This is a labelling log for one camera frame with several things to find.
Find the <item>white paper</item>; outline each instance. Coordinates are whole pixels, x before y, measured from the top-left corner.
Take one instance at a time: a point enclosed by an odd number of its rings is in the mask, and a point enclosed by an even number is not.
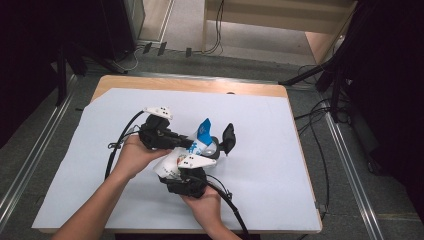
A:
[[[94,193],[104,178],[107,145],[117,141],[137,112],[153,106],[169,107],[169,128],[182,135],[209,118],[211,135],[221,141],[228,123],[234,124],[236,146],[205,170],[234,194],[249,230],[321,230],[286,98],[136,89],[111,89],[84,109],[33,228],[59,228]],[[143,124],[147,116],[134,124]],[[180,197],[159,182],[152,169],[157,161],[130,181],[106,228],[200,229]],[[230,229],[241,229],[224,201],[222,218]]]

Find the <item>black curtain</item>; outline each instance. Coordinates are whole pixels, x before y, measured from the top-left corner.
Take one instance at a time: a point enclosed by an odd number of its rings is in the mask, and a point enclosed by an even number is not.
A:
[[[424,222],[424,5],[360,4],[355,18],[366,9],[372,14],[344,56],[353,80],[345,89],[379,143],[370,156],[405,185]]]
[[[57,85],[54,12],[47,0],[0,1],[0,147]]]

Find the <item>hand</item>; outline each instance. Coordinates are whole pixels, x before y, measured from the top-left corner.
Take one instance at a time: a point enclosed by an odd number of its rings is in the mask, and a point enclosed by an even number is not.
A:
[[[200,198],[187,196],[181,198],[191,208],[194,218],[208,234],[213,229],[224,226],[221,221],[221,196],[211,187],[207,186]]]
[[[149,163],[171,152],[170,149],[149,150],[136,135],[131,135],[124,142],[121,153],[111,174],[119,175],[128,180],[134,178]]]

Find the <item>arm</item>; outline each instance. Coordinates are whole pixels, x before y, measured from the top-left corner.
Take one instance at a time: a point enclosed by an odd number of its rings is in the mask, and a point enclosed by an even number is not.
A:
[[[138,136],[125,141],[109,177],[52,239],[98,239],[129,180],[167,150],[148,150]]]
[[[206,187],[201,198],[187,196],[181,196],[181,198],[191,208],[194,218],[209,237],[214,240],[240,239],[222,223],[221,196],[211,187]]]

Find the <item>wire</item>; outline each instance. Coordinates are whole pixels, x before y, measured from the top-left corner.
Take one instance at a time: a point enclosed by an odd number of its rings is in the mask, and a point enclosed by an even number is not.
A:
[[[303,66],[299,67],[299,68],[297,69],[297,76],[299,76],[299,75],[300,75],[300,70],[301,70],[302,68],[305,68],[305,67],[316,67],[316,66],[317,66],[317,65],[303,65]],[[302,81],[303,81],[303,82],[305,82],[305,83],[307,83],[307,84],[314,84],[314,83],[311,83],[311,82],[306,81],[306,79],[303,79]]]
[[[323,108],[316,109],[321,103],[328,101],[328,100],[329,99],[324,99],[324,100],[319,101],[317,104],[315,104],[315,106],[311,109],[311,111],[308,114],[303,114],[303,115],[300,115],[300,116],[297,116],[297,117],[294,118],[295,120],[299,120],[299,119],[302,119],[302,118],[305,118],[305,117],[309,118],[309,122],[305,126],[303,126],[302,128],[299,129],[301,131],[299,136],[301,136],[301,134],[308,127],[311,128],[312,135],[314,136],[315,142],[318,146],[319,153],[320,153],[321,160],[322,160],[322,164],[323,164],[323,167],[324,167],[325,185],[326,185],[326,198],[325,198],[325,211],[323,213],[321,213],[321,215],[320,215],[321,221],[324,220],[325,215],[327,214],[328,206],[330,205],[330,180],[329,180],[329,176],[328,176],[327,161],[324,157],[324,153],[323,153],[321,144],[319,143],[319,140],[318,140],[318,137],[316,135],[315,129],[313,127],[313,124],[320,121],[322,119],[322,117],[330,111],[330,109],[331,109],[330,107],[323,107]],[[307,236],[308,236],[308,234],[304,234],[304,235],[300,236],[298,238],[298,240],[302,240]]]
[[[204,181],[200,178],[197,177],[193,177],[193,176],[188,176],[189,179],[195,180],[195,181],[200,181],[204,184],[207,184],[209,187],[211,187],[213,190],[217,191],[219,196],[221,196],[222,199],[224,199],[224,201],[228,204],[228,206],[231,208],[231,210],[233,210],[234,215],[236,216],[237,220],[240,223],[241,228],[243,229],[243,233],[246,236],[246,239],[250,240],[250,235],[249,235],[249,231],[246,228],[246,225],[243,222],[243,219],[240,216],[240,213],[237,209],[237,207],[231,202],[231,200],[228,198],[228,196],[225,194],[224,191],[222,191],[221,189],[219,189],[218,187],[216,187],[215,185],[213,185],[210,182]]]
[[[221,24],[222,24],[222,15],[224,13],[224,0],[221,1],[221,4],[219,5],[218,12],[216,14],[215,19],[215,30],[216,30],[216,41],[215,45],[205,51],[193,51],[193,53],[201,53],[201,54],[212,54],[216,51],[218,47],[221,47],[221,52],[218,55],[221,55],[224,51],[222,45],[221,45]]]
[[[122,139],[121,139],[121,141],[120,141],[119,143],[110,143],[110,144],[108,145],[108,148],[114,148],[114,147],[115,147],[115,145],[118,145],[118,149],[120,149],[120,148],[121,148],[121,144],[122,144],[123,142],[125,142],[126,138],[127,138],[129,135],[134,134],[134,133],[137,133],[137,131],[131,131],[131,132],[129,132],[129,133],[127,133],[127,134],[125,134],[125,135],[124,135],[124,138],[122,138]]]
[[[228,191],[228,190],[225,188],[224,184],[222,184],[222,182],[221,182],[221,181],[219,181],[219,179],[218,179],[218,178],[216,178],[216,177],[214,177],[214,176],[212,176],[212,175],[209,175],[209,174],[206,174],[206,176],[208,176],[208,177],[211,177],[211,178],[215,179],[215,181],[217,181],[219,184],[221,184],[222,189],[224,189],[225,194],[227,194],[227,196],[229,196],[229,198],[230,198],[230,196],[231,196],[230,191]]]
[[[117,143],[120,143],[122,141],[122,139],[124,139],[125,134],[128,131],[128,128],[130,128],[131,124],[143,113],[144,113],[144,111],[140,111],[136,115],[134,115],[134,117],[128,122],[127,126],[122,131],[121,136],[119,136]],[[107,163],[106,172],[105,172],[105,179],[109,177],[110,170],[112,168],[113,159],[115,158],[116,151],[118,150],[118,146],[119,146],[119,144],[115,144],[113,151],[110,153],[109,161]]]
[[[113,64],[115,64],[117,67],[119,67],[120,69],[122,69],[122,70],[124,70],[124,71],[132,71],[132,70],[134,70],[134,69],[136,69],[137,67],[138,67],[138,58],[137,58],[137,55],[136,55],[136,53],[139,51],[139,50],[141,50],[141,49],[144,49],[144,46],[142,46],[142,47],[140,47],[140,48],[137,48],[134,52],[133,52],[133,56],[134,56],[134,58],[135,58],[135,61],[136,61],[136,63],[135,63],[135,65],[134,65],[134,67],[132,67],[132,68],[124,68],[124,67],[122,67],[121,65],[119,65],[117,62],[115,62],[115,61],[113,61]]]

